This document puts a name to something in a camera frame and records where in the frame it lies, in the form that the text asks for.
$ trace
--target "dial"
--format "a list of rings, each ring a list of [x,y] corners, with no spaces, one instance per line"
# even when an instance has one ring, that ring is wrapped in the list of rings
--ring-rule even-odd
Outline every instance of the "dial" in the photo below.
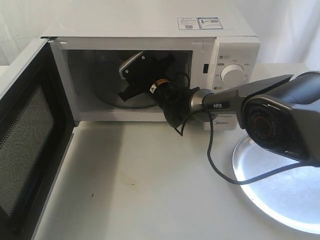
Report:
[[[221,72],[221,79],[227,87],[237,87],[244,83],[246,77],[244,69],[237,64],[226,66]]]

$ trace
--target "label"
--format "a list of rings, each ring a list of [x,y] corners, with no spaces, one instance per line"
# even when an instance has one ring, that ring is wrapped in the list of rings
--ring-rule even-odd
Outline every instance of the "label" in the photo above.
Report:
[[[200,30],[196,17],[178,17],[179,30]]]
[[[217,17],[198,17],[198,22],[202,30],[224,29]]]

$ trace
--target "open microwave door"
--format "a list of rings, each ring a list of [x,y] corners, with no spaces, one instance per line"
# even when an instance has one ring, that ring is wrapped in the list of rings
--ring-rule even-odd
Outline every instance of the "open microwave door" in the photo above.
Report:
[[[75,122],[46,39],[0,77],[0,239],[30,240]]]

